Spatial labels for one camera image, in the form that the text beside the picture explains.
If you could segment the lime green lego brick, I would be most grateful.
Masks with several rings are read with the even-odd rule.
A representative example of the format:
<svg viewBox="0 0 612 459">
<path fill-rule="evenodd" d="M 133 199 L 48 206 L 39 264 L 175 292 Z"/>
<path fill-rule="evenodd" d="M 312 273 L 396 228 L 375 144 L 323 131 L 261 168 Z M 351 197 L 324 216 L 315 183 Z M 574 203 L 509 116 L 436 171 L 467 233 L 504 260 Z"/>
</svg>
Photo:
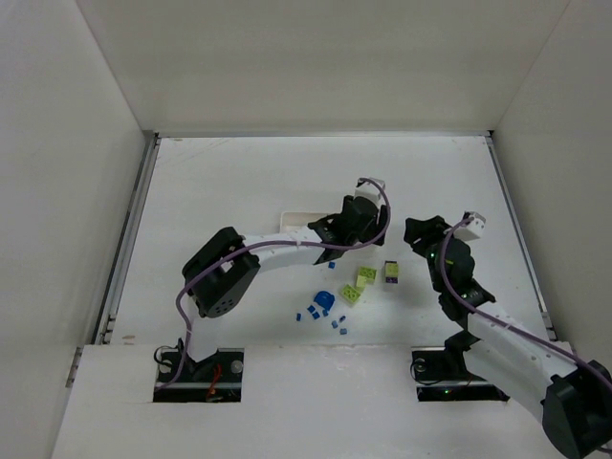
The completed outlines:
<svg viewBox="0 0 612 459">
<path fill-rule="evenodd" d="M 368 285 L 375 283 L 377 277 L 377 270 L 371 267 L 359 266 L 357 270 L 357 276 L 355 281 L 355 287 L 357 290 L 363 290 Z"/>
<path fill-rule="evenodd" d="M 350 305 L 355 305 L 361 299 L 361 292 L 355 287 L 345 284 L 339 290 L 339 296 Z"/>
</svg>

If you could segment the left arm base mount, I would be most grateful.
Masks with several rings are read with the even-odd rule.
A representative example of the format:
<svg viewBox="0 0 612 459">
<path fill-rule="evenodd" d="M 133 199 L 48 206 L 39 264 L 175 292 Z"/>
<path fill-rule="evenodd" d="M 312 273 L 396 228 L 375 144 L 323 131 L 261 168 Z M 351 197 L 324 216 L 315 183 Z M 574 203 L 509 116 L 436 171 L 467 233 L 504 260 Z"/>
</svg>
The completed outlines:
<svg viewBox="0 0 612 459">
<path fill-rule="evenodd" d="M 184 342 L 160 346 L 153 354 L 157 375 L 154 403 L 232 404 L 242 399 L 245 352 L 243 348 L 218 348 L 203 360 L 186 356 L 180 372 Z"/>
</svg>

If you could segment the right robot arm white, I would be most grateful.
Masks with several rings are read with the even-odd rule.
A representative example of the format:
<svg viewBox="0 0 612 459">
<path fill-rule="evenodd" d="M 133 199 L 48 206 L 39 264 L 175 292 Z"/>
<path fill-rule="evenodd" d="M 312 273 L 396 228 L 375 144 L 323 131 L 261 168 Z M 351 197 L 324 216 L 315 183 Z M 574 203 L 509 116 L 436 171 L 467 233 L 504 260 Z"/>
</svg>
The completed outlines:
<svg viewBox="0 0 612 459">
<path fill-rule="evenodd" d="M 584 458 L 611 441 L 611 373 L 513 319 L 474 277 L 470 240 L 485 221 L 476 212 L 448 224 L 408 218 L 404 241 L 427 262 L 433 290 L 460 332 L 445 343 L 455 371 L 496 386 L 527 409 L 566 458 Z"/>
</svg>

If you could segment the blue round lego piece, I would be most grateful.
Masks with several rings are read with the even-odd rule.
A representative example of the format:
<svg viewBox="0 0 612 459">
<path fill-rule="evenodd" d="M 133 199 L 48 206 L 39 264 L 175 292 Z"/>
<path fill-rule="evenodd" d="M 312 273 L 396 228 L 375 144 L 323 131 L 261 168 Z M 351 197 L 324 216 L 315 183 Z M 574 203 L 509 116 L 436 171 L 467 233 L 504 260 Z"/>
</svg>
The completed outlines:
<svg viewBox="0 0 612 459">
<path fill-rule="evenodd" d="M 319 291 L 314 297 L 315 304 L 325 311 L 330 311 L 334 306 L 335 301 L 335 296 L 327 291 Z"/>
</svg>

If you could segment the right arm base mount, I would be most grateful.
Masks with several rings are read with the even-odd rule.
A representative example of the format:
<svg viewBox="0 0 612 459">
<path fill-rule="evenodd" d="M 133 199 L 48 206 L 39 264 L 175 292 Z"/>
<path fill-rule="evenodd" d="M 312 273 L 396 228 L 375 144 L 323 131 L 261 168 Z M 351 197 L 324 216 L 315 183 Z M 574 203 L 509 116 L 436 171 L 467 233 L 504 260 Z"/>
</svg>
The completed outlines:
<svg viewBox="0 0 612 459">
<path fill-rule="evenodd" d="M 442 347 L 411 348 L 410 375 L 420 403 L 507 402 L 510 397 L 493 384 L 472 374 L 464 353 L 477 342 L 468 332 L 448 338 Z"/>
</svg>

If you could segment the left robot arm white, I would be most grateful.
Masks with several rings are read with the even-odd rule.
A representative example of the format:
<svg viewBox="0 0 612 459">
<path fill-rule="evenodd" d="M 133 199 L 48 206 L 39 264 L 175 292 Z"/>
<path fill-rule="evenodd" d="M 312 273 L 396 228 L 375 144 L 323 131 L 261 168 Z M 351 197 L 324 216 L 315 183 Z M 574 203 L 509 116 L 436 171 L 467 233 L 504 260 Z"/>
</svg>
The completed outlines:
<svg viewBox="0 0 612 459">
<path fill-rule="evenodd" d="M 260 273 L 327 264 L 348 251 L 383 245 L 391 206 L 385 193 L 379 196 L 375 203 L 366 196 L 347 195 L 340 212 L 288 232 L 243 236 L 233 227 L 218 230 L 182 269 L 185 286 L 176 307 L 186 323 L 184 348 L 193 330 L 182 307 L 184 296 L 193 300 L 199 317 L 222 317 L 238 305 Z"/>
</svg>

